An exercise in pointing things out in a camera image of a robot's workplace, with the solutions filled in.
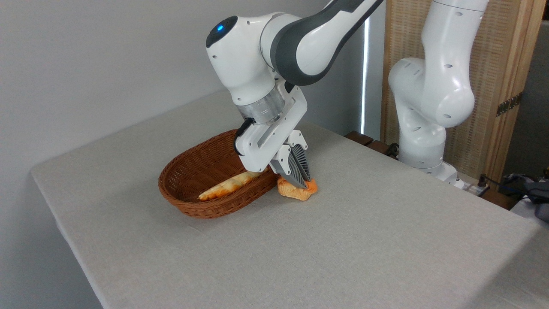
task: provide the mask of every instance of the door hinge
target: door hinge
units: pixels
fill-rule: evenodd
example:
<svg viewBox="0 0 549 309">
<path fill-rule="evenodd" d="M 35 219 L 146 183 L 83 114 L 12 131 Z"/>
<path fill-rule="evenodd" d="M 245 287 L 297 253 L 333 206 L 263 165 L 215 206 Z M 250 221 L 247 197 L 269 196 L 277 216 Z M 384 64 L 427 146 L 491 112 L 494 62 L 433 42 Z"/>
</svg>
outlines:
<svg viewBox="0 0 549 309">
<path fill-rule="evenodd" d="M 496 117 L 499 117 L 505 113 L 507 113 L 508 111 L 510 111 L 511 109 L 513 109 L 515 106 L 519 105 L 520 102 L 522 101 L 522 94 L 523 92 L 517 94 L 516 96 L 508 99 L 507 101 L 505 101 L 504 103 L 501 103 L 498 107 L 497 107 L 497 115 Z"/>
</svg>

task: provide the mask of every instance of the white wall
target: white wall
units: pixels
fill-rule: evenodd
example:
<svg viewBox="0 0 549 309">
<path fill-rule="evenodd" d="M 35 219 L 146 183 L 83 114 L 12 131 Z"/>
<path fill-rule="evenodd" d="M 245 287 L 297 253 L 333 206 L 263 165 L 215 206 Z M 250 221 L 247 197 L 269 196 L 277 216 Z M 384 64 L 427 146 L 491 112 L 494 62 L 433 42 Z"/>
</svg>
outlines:
<svg viewBox="0 0 549 309">
<path fill-rule="evenodd" d="M 0 307 L 99 307 L 32 166 L 221 90 L 204 47 L 219 20 L 306 16 L 326 3 L 0 1 Z M 328 76 L 305 88 L 307 119 L 358 129 L 361 48 L 357 34 Z"/>
<path fill-rule="evenodd" d="M 385 51 L 386 2 L 370 16 L 367 40 L 367 65 L 365 84 L 365 112 L 363 133 L 379 140 L 381 135 L 381 106 L 383 87 L 383 54 Z"/>
</svg>

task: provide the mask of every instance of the baguette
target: baguette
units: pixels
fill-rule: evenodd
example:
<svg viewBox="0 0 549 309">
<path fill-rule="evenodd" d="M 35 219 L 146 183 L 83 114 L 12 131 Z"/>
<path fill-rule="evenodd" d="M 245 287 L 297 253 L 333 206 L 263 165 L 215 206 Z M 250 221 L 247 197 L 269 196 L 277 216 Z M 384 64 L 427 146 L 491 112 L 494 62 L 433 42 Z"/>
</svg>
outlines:
<svg viewBox="0 0 549 309">
<path fill-rule="evenodd" d="M 259 175 L 261 175 L 261 173 L 250 171 L 238 174 L 202 192 L 202 194 L 198 196 L 198 199 L 205 202 L 213 200 L 214 198 L 229 195 L 252 181 L 254 178 L 258 177 Z"/>
</svg>

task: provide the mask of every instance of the wooden panel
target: wooden panel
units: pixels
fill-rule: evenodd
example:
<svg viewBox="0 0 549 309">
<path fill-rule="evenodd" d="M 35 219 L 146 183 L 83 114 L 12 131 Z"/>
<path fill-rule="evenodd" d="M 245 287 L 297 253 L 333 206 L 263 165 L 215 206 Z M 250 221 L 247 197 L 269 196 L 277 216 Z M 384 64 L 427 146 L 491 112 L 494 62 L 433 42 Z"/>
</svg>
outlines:
<svg viewBox="0 0 549 309">
<path fill-rule="evenodd" d="M 461 173 L 477 177 L 486 171 L 485 166 L 499 164 L 503 168 L 502 154 L 507 153 L 506 138 L 508 135 L 510 140 L 516 115 L 510 113 L 496 119 L 497 107 L 524 88 L 527 70 L 517 68 L 530 63 L 535 44 L 531 35 L 536 30 L 537 36 L 542 13 L 538 9 L 539 13 L 533 14 L 533 7 L 536 9 L 544 1 L 489 2 L 471 54 L 475 108 L 463 124 L 447 130 L 444 159 Z M 387 2 L 382 109 L 382 141 L 386 144 L 399 139 L 394 97 L 388 85 L 389 71 L 402 58 L 423 58 L 421 31 L 430 3 L 431 0 Z M 497 170 L 491 170 L 489 175 L 493 176 L 493 172 Z"/>
<path fill-rule="evenodd" d="M 508 67 L 503 84 L 500 102 L 514 97 L 524 90 L 530 68 L 536 38 L 541 26 L 545 0 L 521 1 L 517 27 L 514 32 L 512 49 L 508 57 Z M 491 145 L 487 155 L 485 173 L 492 179 L 501 179 L 511 143 L 513 129 L 518 115 L 518 107 L 496 118 L 491 135 Z"/>
</svg>

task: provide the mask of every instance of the woven screen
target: woven screen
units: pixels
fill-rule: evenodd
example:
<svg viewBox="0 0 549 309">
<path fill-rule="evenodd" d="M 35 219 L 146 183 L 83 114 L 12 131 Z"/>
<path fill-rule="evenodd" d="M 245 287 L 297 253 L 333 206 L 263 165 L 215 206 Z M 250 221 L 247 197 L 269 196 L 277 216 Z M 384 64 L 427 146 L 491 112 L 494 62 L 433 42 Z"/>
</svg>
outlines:
<svg viewBox="0 0 549 309">
<path fill-rule="evenodd" d="M 421 32 L 431 0 L 387 2 L 385 81 L 390 68 L 402 58 L 424 58 Z M 476 103 L 472 115 L 461 125 L 447 129 L 444 160 L 470 176 L 482 173 L 494 125 L 502 71 L 517 18 L 519 1 L 490 1 L 475 39 L 470 81 Z M 384 83 L 382 140 L 398 142 L 399 125 L 393 94 Z"/>
</svg>

